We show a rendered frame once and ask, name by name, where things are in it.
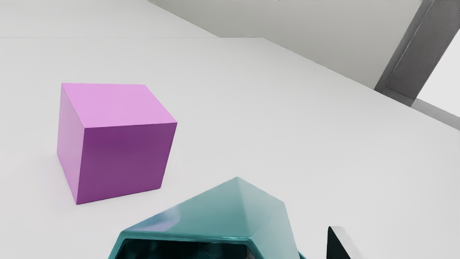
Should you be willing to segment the purple cube block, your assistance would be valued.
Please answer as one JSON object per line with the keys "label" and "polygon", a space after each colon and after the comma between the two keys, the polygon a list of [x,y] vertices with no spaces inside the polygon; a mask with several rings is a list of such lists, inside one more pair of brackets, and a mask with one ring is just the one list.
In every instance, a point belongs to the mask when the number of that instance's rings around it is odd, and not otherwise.
{"label": "purple cube block", "polygon": [[143,84],[62,83],[56,154],[75,203],[159,189],[176,128]]}

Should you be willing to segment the teal faceted mug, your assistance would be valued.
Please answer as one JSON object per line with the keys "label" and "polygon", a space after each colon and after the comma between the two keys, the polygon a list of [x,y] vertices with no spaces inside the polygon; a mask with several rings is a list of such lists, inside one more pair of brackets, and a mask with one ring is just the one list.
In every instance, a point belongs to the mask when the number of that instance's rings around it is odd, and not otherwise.
{"label": "teal faceted mug", "polygon": [[126,228],[108,259],[306,259],[286,205],[235,177]]}

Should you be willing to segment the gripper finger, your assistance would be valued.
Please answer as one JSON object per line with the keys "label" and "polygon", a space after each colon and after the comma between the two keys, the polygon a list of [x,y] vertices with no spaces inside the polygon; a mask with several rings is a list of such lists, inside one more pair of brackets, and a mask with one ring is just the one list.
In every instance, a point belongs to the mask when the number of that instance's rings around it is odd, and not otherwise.
{"label": "gripper finger", "polygon": [[367,259],[344,228],[329,226],[326,259]]}

